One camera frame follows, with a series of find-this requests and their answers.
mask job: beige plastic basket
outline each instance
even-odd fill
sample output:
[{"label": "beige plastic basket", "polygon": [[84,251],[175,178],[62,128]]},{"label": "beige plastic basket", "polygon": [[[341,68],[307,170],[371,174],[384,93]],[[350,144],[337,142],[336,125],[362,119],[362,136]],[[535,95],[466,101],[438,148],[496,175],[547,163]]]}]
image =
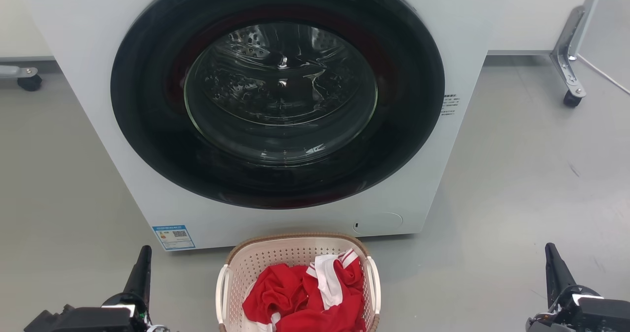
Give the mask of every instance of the beige plastic basket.
[{"label": "beige plastic basket", "polygon": [[259,274],[268,266],[286,263],[308,265],[315,256],[339,254],[354,249],[364,272],[366,332],[375,332],[380,313],[380,280],[374,260],[356,238],[336,233],[305,233],[265,236],[234,247],[217,280],[216,308],[221,332],[243,332],[243,301]]}]

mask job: floor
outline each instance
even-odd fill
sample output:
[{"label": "floor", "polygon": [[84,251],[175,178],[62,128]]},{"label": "floor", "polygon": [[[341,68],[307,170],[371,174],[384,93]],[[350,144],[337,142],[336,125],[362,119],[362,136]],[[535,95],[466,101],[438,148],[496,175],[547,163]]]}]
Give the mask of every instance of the floor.
[{"label": "floor", "polygon": [[[628,14],[601,0],[581,54],[630,85]],[[0,321],[100,305],[123,289],[144,244],[151,315],[215,330],[228,249],[165,253],[54,63],[43,88],[0,81]],[[380,270],[383,331],[522,331],[546,308],[544,245],[578,283],[630,300],[630,96],[585,65],[589,93],[562,105],[548,58],[488,57],[425,228],[365,239]]]}]

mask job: white washing machine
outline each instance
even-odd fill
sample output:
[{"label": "white washing machine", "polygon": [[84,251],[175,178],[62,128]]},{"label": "white washing machine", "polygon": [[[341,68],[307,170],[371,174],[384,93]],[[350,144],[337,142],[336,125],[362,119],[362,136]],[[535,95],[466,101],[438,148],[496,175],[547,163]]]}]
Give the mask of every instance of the white washing machine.
[{"label": "white washing machine", "polygon": [[25,1],[167,250],[419,233],[505,3]]}]

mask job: white handle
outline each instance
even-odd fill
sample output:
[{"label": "white handle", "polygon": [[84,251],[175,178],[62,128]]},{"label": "white handle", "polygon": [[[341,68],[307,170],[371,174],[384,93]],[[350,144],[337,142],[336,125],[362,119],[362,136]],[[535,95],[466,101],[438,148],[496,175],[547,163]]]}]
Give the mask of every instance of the white handle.
[{"label": "white handle", "polygon": [[223,302],[225,301],[225,294],[227,294],[227,290],[223,292],[223,296],[221,295],[221,290],[223,290],[223,286],[225,285],[225,278],[227,277],[227,265],[223,265],[223,268],[219,272],[219,277],[217,279],[217,291],[214,296],[214,304],[217,308],[217,320],[219,321],[219,325],[223,323]]},{"label": "white handle", "polygon": [[368,265],[368,274],[372,276],[372,291],[374,292],[374,302],[372,307],[374,308],[374,314],[380,314],[380,277],[378,276],[378,269],[376,269],[376,263],[372,260],[371,256],[366,257]]}]

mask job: red and white garment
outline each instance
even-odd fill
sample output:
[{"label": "red and white garment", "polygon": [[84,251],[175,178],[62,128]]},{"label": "red and white garment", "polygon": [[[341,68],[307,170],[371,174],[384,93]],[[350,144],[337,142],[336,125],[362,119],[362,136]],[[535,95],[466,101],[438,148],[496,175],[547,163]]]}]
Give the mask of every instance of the red and white garment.
[{"label": "red and white garment", "polygon": [[363,272],[348,250],[267,267],[243,303],[260,332],[365,332]]}]

